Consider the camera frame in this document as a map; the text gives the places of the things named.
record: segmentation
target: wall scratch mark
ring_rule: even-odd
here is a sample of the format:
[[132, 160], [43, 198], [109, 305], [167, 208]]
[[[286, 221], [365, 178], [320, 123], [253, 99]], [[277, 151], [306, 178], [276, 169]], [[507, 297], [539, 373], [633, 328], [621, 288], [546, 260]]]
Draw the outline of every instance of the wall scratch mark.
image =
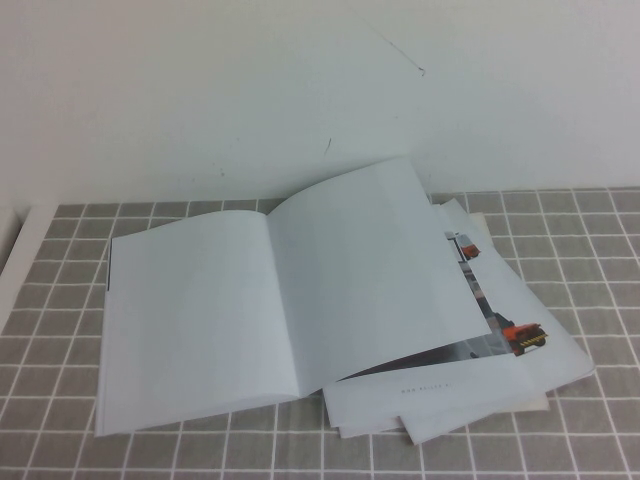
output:
[[405, 59], [407, 59], [407, 61], [409, 63], [411, 63], [411, 65], [413, 65], [414, 67], [416, 67], [419, 71], [420, 71], [420, 76], [424, 77], [425, 73], [427, 73], [425, 71], [424, 68], [422, 68], [420, 65], [418, 65], [416, 63], [416, 61], [411, 58], [409, 55], [407, 55], [400, 47], [398, 47], [395, 43], [393, 43], [391, 40], [389, 40], [387, 37], [384, 36], [384, 34], [378, 30], [376, 27], [374, 27], [373, 25], [371, 25], [366, 18], [364, 18], [362, 15], [360, 15], [351, 5], [349, 5], [349, 3], [346, 3], [347, 7], [349, 8], [349, 10], [351, 10], [353, 12], [353, 14], [358, 17], [358, 19], [360, 19], [360, 21], [362, 23], [364, 23], [369, 30], [371, 30], [373, 33], [375, 33], [378, 37], [380, 37], [382, 40], [384, 40], [386, 43], [388, 43], [389, 45], [391, 45], [391, 47], [393, 47], [393, 49], [398, 52], [400, 55], [402, 55]]
[[327, 148], [324, 149], [324, 157], [327, 156], [327, 152], [329, 151], [329, 148], [331, 147], [331, 139], [329, 139], [329, 143], [327, 143]]

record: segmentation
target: stack of paper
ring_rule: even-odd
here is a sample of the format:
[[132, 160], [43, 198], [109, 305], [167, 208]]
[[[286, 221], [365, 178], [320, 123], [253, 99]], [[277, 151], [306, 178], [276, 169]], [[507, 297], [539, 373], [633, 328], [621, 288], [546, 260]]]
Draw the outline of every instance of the stack of paper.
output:
[[594, 368], [455, 201], [429, 204], [406, 161], [268, 216], [114, 239], [109, 265], [97, 435], [322, 388], [343, 436], [404, 426], [419, 443], [544, 408], [546, 391]]

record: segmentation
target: blank white page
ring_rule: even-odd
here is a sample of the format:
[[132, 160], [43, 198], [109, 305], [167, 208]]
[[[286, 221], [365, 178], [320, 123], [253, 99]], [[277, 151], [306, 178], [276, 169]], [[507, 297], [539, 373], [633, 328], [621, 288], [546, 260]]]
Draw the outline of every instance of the blank white page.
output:
[[268, 222], [303, 395], [489, 333], [410, 163], [315, 185]]
[[264, 215], [116, 238], [109, 276], [98, 434], [297, 396]]

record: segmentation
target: orange machine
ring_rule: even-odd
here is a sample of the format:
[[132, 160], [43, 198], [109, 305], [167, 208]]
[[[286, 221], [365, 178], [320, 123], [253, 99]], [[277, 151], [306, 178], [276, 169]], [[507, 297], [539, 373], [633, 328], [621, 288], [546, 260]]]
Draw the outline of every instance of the orange machine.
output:
[[498, 324], [502, 333], [509, 342], [509, 346], [516, 356], [524, 353], [527, 347], [542, 347], [547, 343], [547, 334], [540, 328], [539, 323], [529, 323], [527, 325], [516, 326], [512, 321], [507, 320], [498, 312], [495, 312]]

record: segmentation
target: white wall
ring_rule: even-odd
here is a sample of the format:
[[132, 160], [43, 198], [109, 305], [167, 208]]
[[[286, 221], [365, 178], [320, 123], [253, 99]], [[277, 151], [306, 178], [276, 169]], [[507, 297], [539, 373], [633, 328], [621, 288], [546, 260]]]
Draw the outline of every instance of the white wall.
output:
[[3, 0], [0, 204], [276, 196], [398, 155], [431, 191], [640, 184], [639, 19], [636, 0]]

